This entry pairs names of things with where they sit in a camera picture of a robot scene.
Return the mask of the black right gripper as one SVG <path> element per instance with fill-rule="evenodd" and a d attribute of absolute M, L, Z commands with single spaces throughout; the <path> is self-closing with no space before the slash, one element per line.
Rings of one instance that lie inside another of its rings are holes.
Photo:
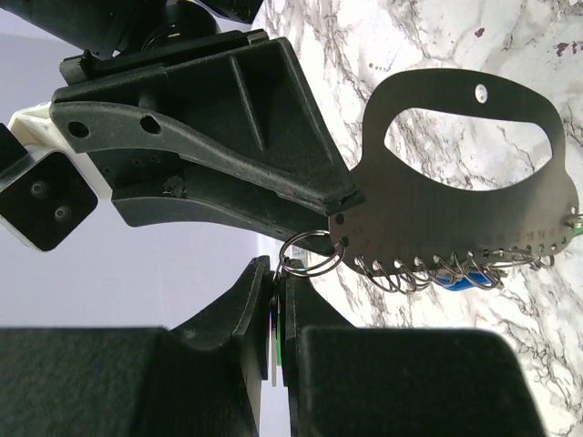
<path fill-rule="evenodd" d="M 262 31 L 61 66 L 50 117 L 111 188 L 127 168 L 211 168 L 320 214 L 358 189 L 291 43 Z"/>

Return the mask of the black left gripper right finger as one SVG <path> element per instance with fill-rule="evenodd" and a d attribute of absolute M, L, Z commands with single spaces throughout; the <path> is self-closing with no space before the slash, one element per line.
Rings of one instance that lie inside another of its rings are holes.
<path fill-rule="evenodd" d="M 515 353 L 476 329 L 357 328 L 283 273 L 282 376 L 295 436 L 541 436 Z"/>

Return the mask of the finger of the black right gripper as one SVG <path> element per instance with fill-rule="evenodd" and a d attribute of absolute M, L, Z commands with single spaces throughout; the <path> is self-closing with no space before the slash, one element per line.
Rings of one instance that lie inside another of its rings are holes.
<path fill-rule="evenodd" d="M 111 172 L 111 188 L 131 227 L 205 222 L 278 241 L 326 230 L 331 216 L 364 202 L 347 172 L 272 172 L 256 181 L 211 168 L 127 168 Z"/>

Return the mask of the green key tag with key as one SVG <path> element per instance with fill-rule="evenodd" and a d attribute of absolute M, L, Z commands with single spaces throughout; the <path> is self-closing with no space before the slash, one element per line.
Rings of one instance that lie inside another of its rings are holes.
<path fill-rule="evenodd" d="M 566 246 L 572 239 L 582 236 L 582 214 L 571 213 L 564 217 L 562 225 L 565 229 L 561 244 Z"/>

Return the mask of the blue key tag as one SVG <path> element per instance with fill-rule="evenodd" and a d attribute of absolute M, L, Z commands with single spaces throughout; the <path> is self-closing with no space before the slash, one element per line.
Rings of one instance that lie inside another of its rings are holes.
<path fill-rule="evenodd" d="M 469 270 L 464 276 L 457 277 L 446 270 L 432 271 L 432 281 L 451 291 L 462 291 L 470 289 L 492 290 L 498 288 L 502 283 L 502 275 L 498 271 L 483 275 L 477 270 Z"/>

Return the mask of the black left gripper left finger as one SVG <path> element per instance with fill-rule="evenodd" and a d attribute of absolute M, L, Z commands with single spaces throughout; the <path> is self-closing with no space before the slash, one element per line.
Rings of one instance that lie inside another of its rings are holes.
<path fill-rule="evenodd" d="M 255 436 L 270 260 L 178 327 L 4 328 L 4 436 Z"/>

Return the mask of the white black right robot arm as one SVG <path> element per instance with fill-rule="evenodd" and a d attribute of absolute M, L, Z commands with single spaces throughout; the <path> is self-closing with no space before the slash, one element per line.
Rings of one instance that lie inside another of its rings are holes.
<path fill-rule="evenodd" d="M 79 49 L 48 115 L 131 227 L 208 222 L 343 254 L 362 202 L 291 43 L 258 1 L 4 1 Z"/>

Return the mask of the green tagged key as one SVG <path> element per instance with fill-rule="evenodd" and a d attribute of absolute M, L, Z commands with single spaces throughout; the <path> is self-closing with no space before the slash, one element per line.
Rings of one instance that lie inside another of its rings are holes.
<path fill-rule="evenodd" d="M 270 314 L 270 329 L 269 329 L 269 352 L 270 352 L 270 376 L 271 386 L 278 386 L 278 369 L 282 367 L 282 352 L 281 352 L 281 298 L 277 287 L 281 283 L 283 273 L 287 273 L 298 278 L 316 278 L 325 275 L 336 269 L 343 261 L 347 244 L 340 239 L 338 242 L 332 244 L 332 255 L 321 261 L 318 264 L 308 267 L 293 267 L 292 261 L 286 256 L 286 251 L 294 246 L 296 243 L 311 237 L 323 238 L 330 237 L 331 232 L 326 229 L 316 229 L 311 231 L 304 231 L 293 235 L 287 239 L 278 254 L 278 264 L 273 273 L 274 291 L 271 294 L 269 314 Z"/>

